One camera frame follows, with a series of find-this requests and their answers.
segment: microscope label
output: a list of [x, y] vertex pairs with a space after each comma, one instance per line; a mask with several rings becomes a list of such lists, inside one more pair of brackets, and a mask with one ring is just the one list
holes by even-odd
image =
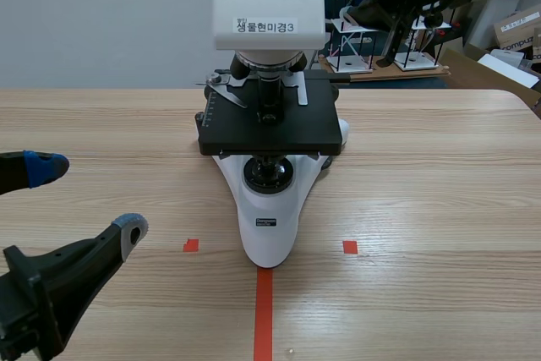
[[276, 227], [276, 219], [255, 219], [256, 227]]
[[235, 34], [297, 34], [298, 19], [270, 17], [236, 17], [233, 19]]

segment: black stage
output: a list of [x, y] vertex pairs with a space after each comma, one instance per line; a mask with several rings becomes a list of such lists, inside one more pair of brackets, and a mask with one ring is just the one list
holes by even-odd
[[336, 114], [331, 82], [341, 82], [324, 71], [305, 71], [307, 106], [299, 106], [297, 88], [283, 90], [284, 118], [265, 125], [258, 118], [258, 81], [247, 80], [242, 88], [228, 90], [248, 105], [231, 103], [211, 91], [203, 122], [199, 126], [199, 149], [204, 156], [337, 156], [342, 133]]

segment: red tape strip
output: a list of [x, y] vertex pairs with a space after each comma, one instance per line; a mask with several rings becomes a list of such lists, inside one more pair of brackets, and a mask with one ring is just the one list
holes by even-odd
[[272, 361], [272, 270], [257, 269], [254, 361]]
[[197, 253], [199, 251], [199, 240], [197, 238], [189, 238], [183, 247], [184, 253]]
[[344, 254], [358, 254], [356, 241], [342, 241], [344, 244]]

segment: light wood table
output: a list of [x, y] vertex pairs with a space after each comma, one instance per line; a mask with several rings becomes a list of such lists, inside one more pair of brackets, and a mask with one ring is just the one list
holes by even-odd
[[[343, 90], [337, 105], [347, 148], [274, 271], [274, 359], [539, 361], [539, 120], [493, 90]], [[0, 198], [0, 247], [38, 254], [124, 212], [150, 221], [58, 359], [253, 359], [256, 269], [198, 152], [204, 106], [201, 90], [0, 91], [0, 150], [72, 164]]]

